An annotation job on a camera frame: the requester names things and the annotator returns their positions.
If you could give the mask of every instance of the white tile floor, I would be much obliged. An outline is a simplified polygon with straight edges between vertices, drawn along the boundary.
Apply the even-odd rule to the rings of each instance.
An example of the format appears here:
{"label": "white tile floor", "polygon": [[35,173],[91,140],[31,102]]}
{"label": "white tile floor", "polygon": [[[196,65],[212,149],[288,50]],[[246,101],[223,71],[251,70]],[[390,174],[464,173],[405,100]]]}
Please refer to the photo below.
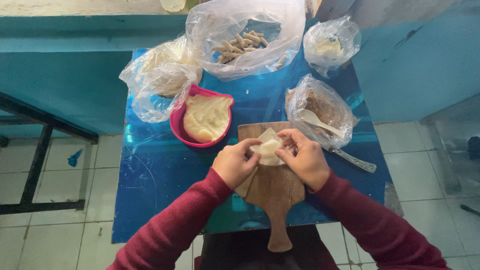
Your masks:
{"label": "white tile floor", "polygon": [[[459,208],[480,210],[480,197],[447,197],[439,184],[435,150],[418,123],[376,124],[387,165],[392,174],[405,219],[436,245],[455,270],[480,269],[480,219]],[[98,146],[78,139],[52,141],[40,177],[36,202],[76,200],[86,185],[84,211],[61,210],[0,216],[2,269],[105,269],[123,244],[112,245],[121,135],[100,138]],[[0,149],[0,203],[19,201],[35,140],[19,140]],[[82,150],[77,165],[67,158]],[[377,269],[372,257],[339,223],[317,229],[341,270]],[[176,263],[190,270],[201,254],[198,236]]]}

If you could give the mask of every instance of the ground meat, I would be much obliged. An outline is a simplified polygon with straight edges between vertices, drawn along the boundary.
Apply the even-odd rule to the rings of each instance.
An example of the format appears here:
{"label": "ground meat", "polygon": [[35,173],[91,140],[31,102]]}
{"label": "ground meat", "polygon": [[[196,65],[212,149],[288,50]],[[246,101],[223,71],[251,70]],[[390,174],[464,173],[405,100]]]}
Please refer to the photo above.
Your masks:
{"label": "ground meat", "polygon": [[[292,98],[296,89],[287,91],[285,94],[285,111],[288,108],[288,102]],[[342,124],[351,122],[351,115],[347,111],[343,110],[343,104],[340,104],[337,100],[332,100],[329,96],[323,95],[321,93],[315,94],[312,89],[308,89],[307,104],[305,109],[313,111],[315,115],[323,123],[340,129]],[[334,134],[326,129],[323,129],[319,126],[305,123],[310,128],[313,129],[315,133],[320,133],[321,130],[325,131],[327,135],[333,136]]]}

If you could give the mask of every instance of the plastic bottle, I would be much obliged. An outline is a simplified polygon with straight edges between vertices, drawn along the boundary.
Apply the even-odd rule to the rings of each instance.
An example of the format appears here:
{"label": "plastic bottle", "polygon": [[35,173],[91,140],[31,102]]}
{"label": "plastic bottle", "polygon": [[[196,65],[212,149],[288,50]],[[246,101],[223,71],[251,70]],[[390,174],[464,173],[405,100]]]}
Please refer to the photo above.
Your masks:
{"label": "plastic bottle", "polygon": [[168,12],[177,12],[183,9],[186,0],[160,0],[162,7]]}

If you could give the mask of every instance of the knife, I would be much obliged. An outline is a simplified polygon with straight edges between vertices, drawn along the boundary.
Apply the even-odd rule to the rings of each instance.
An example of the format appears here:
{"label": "knife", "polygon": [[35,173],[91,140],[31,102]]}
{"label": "knife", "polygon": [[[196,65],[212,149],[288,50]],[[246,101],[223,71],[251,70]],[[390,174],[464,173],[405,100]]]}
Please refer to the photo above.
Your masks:
{"label": "knife", "polygon": [[377,170],[377,165],[375,165],[373,163],[365,162],[365,161],[360,160],[358,158],[354,158],[354,157],[345,153],[343,150],[341,150],[339,148],[338,149],[336,149],[336,148],[326,148],[326,147],[323,147],[323,146],[322,146],[322,148],[327,150],[330,153],[338,155],[339,157],[345,159],[346,161],[350,162],[351,164],[359,167],[360,169],[362,169],[366,172],[373,173]]}

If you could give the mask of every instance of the blue plastic tablecloth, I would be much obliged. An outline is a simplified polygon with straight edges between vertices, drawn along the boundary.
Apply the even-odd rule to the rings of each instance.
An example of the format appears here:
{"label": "blue plastic tablecloth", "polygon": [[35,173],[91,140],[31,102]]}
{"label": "blue plastic tablecloth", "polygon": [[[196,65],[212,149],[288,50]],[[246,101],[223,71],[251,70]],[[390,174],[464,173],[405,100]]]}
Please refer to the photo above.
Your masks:
{"label": "blue plastic tablecloth", "polygon": [[[144,52],[145,49],[135,50],[133,58]],[[294,88],[300,78],[309,73],[333,87],[352,108],[353,114],[360,118],[353,129],[352,141],[342,149],[358,159],[376,164],[377,171],[360,171],[326,153],[328,164],[338,176],[349,179],[361,193],[383,204],[385,184],[392,183],[392,179],[353,65],[345,64],[329,74],[332,79],[324,79],[308,66],[303,49],[300,49],[293,62],[277,72],[222,83],[204,71],[200,87],[230,94],[235,99],[230,130],[221,143],[211,148],[198,149],[181,143],[173,135],[168,121],[142,122],[133,113],[133,96],[129,93],[112,242],[128,241],[150,218],[166,208],[193,183],[202,180],[218,151],[227,144],[237,143],[238,125],[286,121],[285,92],[287,88]],[[287,215],[288,225],[332,220],[309,194],[304,202],[294,205]],[[269,227],[270,221],[260,208],[234,194],[215,209],[202,233]]]}

